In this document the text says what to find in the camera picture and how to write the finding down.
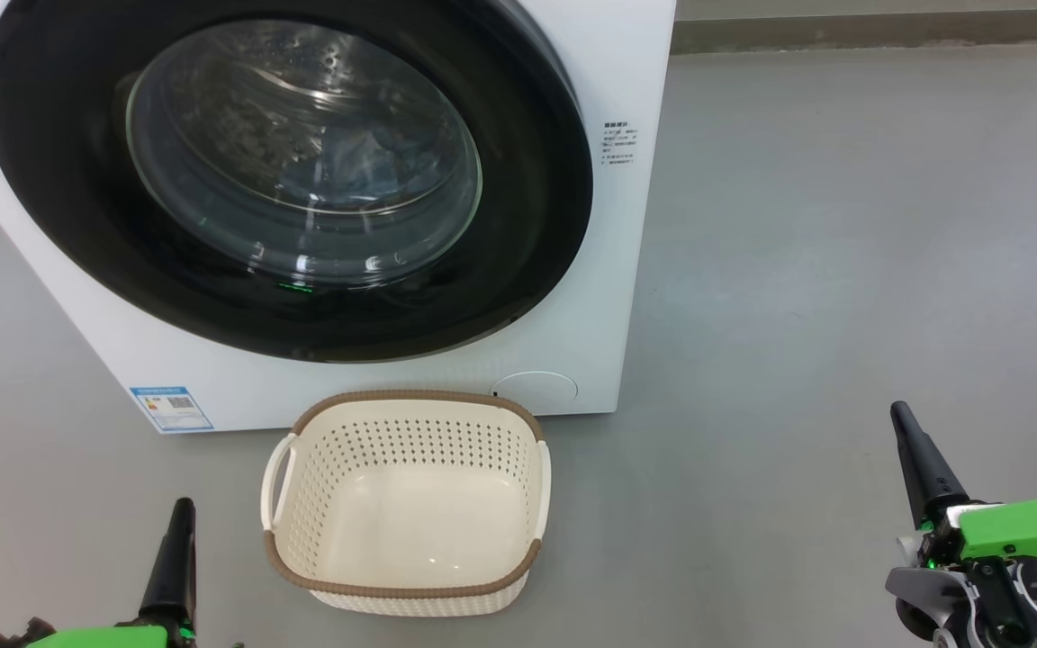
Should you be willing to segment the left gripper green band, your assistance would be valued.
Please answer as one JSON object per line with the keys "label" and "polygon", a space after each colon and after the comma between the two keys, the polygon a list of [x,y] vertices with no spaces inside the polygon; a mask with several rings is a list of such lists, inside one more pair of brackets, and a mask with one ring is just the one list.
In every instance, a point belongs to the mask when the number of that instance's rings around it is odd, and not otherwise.
{"label": "left gripper green band", "polygon": [[[193,626],[196,611],[196,506],[178,498],[159,545],[141,617],[166,619],[176,626]],[[71,628],[47,635],[29,647],[196,647],[196,633],[164,625],[115,625]]]}

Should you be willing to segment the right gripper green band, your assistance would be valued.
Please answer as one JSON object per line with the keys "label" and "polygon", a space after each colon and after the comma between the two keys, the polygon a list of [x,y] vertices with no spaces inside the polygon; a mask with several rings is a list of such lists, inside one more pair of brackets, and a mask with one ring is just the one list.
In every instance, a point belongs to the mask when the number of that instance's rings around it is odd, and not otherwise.
{"label": "right gripper green band", "polygon": [[951,580],[922,607],[924,639],[933,647],[1037,647],[1037,499],[966,505],[908,403],[893,402],[890,422],[910,519],[922,528],[922,574]]}

